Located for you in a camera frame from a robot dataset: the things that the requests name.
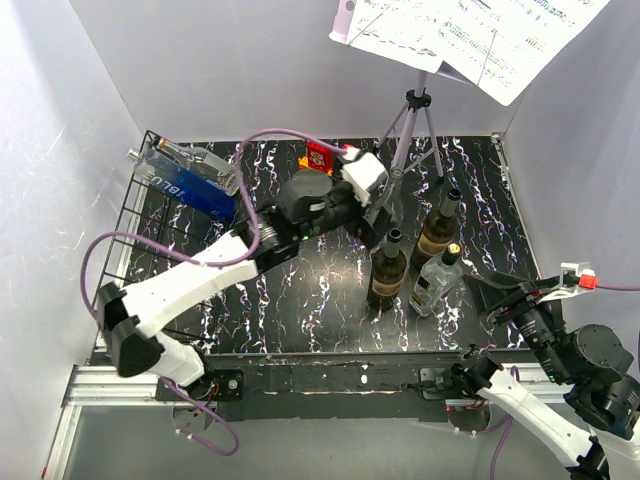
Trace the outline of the clear round glass bottle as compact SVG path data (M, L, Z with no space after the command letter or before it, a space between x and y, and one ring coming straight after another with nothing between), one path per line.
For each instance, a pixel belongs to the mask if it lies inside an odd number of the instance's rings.
M403 169L392 167L389 172L389 180L384 192L384 210L389 214L392 228L400 228L404 216L404 206L401 198L403 182Z

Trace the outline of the green white wine bottle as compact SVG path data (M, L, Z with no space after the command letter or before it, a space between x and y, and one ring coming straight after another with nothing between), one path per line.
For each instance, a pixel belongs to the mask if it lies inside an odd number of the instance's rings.
M402 232L392 228L372 254L367 304L373 309L391 309L399 294L407 268L406 256L400 249L402 238Z

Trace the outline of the clear square liquor bottle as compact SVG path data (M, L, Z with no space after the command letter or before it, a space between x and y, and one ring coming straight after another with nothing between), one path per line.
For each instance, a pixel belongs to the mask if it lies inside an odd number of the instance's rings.
M461 253L458 243L450 243L421 267L409 298L410 306L420 317L429 316L462 276Z

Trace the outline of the dark red wine bottle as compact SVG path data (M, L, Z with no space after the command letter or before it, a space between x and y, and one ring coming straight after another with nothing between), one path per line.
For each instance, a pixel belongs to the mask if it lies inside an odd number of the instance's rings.
M431 258L444 252L460 231L458 218L461 192L451 188L439 206L427 214L410 257L411 265L420 270Z

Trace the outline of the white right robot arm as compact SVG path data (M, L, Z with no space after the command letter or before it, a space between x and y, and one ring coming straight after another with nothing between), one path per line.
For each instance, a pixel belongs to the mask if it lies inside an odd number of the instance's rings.
M639 476L639 382L634 357L608 326L568 331L562 301L599 288L588 264L564 263L555 277L524 280L495 272L464 275L475 312L513 325L537 364L520 380L487 353L450 369L454 389L501 408L554 454L573 479Z

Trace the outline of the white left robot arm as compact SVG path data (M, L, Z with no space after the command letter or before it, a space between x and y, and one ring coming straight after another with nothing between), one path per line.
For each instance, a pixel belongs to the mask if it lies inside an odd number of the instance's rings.
M385 168L343 167L339 179L311 169L296 172L275 201L258 214L258 225L236 225L193 257L139 283L102 286L97 321L119 376L153 373L193 400L213 386L204 355L164 333L180 314L228 287L253 279L296 257L307 239L347 229L366 247L381 238L366 222L376 212Z

